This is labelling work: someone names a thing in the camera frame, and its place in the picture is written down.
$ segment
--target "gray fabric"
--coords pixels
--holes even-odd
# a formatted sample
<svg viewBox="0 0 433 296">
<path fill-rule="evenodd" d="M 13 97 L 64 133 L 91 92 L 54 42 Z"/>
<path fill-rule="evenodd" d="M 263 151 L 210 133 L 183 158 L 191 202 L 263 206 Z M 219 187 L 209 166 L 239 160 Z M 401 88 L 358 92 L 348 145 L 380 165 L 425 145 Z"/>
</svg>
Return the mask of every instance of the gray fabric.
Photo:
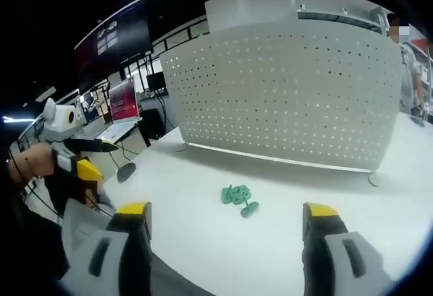
<svg viewBox="0 0 433 296">
<path fill-rule="evenodd" d="M 167 266 L 155 254 L 151 273 L 152 296 L 213 296 Z"/>
<path fill-rule="evenodd" d="M 411 114 L 411 108 L 414 103 L 413 77 L 416 74 L 421 74 L 421 70 L 412 49 L 404 44 L 399 44 L 399 46 L 402 57 L 400 111 Z"/>
</svg>

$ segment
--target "white partition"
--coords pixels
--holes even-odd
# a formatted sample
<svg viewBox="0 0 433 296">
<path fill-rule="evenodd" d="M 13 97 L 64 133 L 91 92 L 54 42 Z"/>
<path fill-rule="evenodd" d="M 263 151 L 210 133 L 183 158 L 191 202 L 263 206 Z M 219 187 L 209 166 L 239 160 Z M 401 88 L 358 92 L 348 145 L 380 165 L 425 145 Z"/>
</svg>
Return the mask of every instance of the white partition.
<svg viewBox="0 0 433 296">
<path fill-rule="evenodd" d="M 223 30 L 161 56 L 186 142 L 375 170 L 398 112 L 390 39 L 326 21 Z"/>
</svg>

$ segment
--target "desk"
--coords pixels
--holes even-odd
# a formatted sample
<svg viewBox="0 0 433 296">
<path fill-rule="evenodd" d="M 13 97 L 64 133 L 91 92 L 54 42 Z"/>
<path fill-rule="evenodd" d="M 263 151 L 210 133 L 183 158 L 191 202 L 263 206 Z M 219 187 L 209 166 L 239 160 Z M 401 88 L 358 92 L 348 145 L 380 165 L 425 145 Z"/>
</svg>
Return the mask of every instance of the desk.
<svg viewBox="0 0 433 296">
<path fill-rule="evenodd" d="M 176 128 L 138 155 L 137 171 L 104 187 L 116 207 L 152 202 L 152 249 L 215 295 L 303 295 L 302 204 L 323 203 L 360 232 L 397 279 L 433 218 L 433 125 L 399 114 L 375 188 L 362 173 L 281 164 L 196 147 L 183 152 Z M 260 209 L 221 203 L 221 188 L 246 184 Z"/>
</svg>

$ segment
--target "ceiling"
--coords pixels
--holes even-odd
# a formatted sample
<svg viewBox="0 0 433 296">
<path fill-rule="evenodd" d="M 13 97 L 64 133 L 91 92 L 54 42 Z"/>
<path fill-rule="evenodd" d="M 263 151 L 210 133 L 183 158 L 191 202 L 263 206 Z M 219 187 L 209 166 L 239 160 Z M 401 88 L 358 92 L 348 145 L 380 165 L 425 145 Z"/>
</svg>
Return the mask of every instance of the ceiling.
<svg viewBox="0 0 433 296">
<path fill-rule="evenodd" d="M 35 116 L 32 101 L 54 85 L 57 98 L 77 88 L 74 46 L 99 20 L 133 0 L 1 0 L 5 12 L 1 114 Z M 152 40 L 205 14 L 207 0 L 145 0 Z M 433 28 L 426 0 L 370 0 Z"/>
</svg>

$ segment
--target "floor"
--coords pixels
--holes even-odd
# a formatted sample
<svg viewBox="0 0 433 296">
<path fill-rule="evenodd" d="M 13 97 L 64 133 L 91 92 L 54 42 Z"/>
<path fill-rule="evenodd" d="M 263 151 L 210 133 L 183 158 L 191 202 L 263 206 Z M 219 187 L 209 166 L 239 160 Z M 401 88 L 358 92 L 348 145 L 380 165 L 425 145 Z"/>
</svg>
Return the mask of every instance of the floor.
<svg viewBox="0 0 433 296">
<path fill-rule="evenodd" d="M 146 149 L 143 137 L 141 136 L 138 128 L 134 129 L 131 134 L 123 140 L 122 143 L 125 148 L 124 151 L 120 148 L 117 151 L 111 152 L 114 161 L 119 166 L 123 166 L 124 164 L 128 163 L 129 160 L 127 158 L 133 160 L 134 157 L 137 156 L 136 153 L 140 154 Z M 101 171 L 102 175 L 104 176 L 104 182 L 116 174 L 117 166 L 108 153 L 83 153 L 83 155 L 86 155 L 92 164 L 94 164 Z M 38 199 L 39 196 L 49 207 L 53 208 L 53 204 L 49 198 L 48 190 L 45 188 L 43 178 L 36 180 L 36 183 L 37 187 L 34 190 L 36 194 L 33 193 L 26 199 L 27 206 L 41 216 L 52 220 L 53 222 L 61 223 L 61 219 L 59 219 L 46 205 L 42 203 L 42 201 Z"/>
</svg>

